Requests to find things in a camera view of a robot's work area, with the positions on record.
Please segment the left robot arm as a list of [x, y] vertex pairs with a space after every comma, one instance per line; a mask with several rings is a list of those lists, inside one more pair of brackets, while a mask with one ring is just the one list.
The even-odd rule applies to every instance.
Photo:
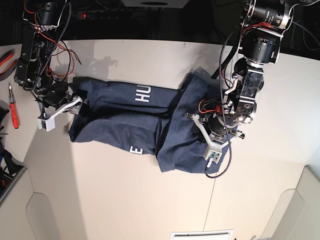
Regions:
[[201, 123], [211, 139], [235, 134], [236, 127], [253, 121], [257, 109], [256, 96], [264, 85], [263, 67], [278, 60], [284, 33], [293, 22], [296, 0], [247, 0], [241, 16], [239, 40], [213, 74], [219, 82], [225, 80], [225, 70], [231, 58], [239, 54], [231, 75], [231, 86], [220, 97], [202, 100]]

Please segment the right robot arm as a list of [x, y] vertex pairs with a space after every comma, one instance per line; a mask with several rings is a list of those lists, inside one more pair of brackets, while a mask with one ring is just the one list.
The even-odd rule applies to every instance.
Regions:
[[[65, 113], [79, 114], [86, 103], [70, 93], [68, 75], [73, 72], [77, 54], [68, 48], [62, 38], [72, 17], [69, 0], [25, 0], [22, 28], [22, 46], [14, 81], [29, 92], [39, 104], [42, 113], [53, 107], [65, 107]], [[69, 56], [66, 73], [55, 73], [52, 57], [60, 53]]]

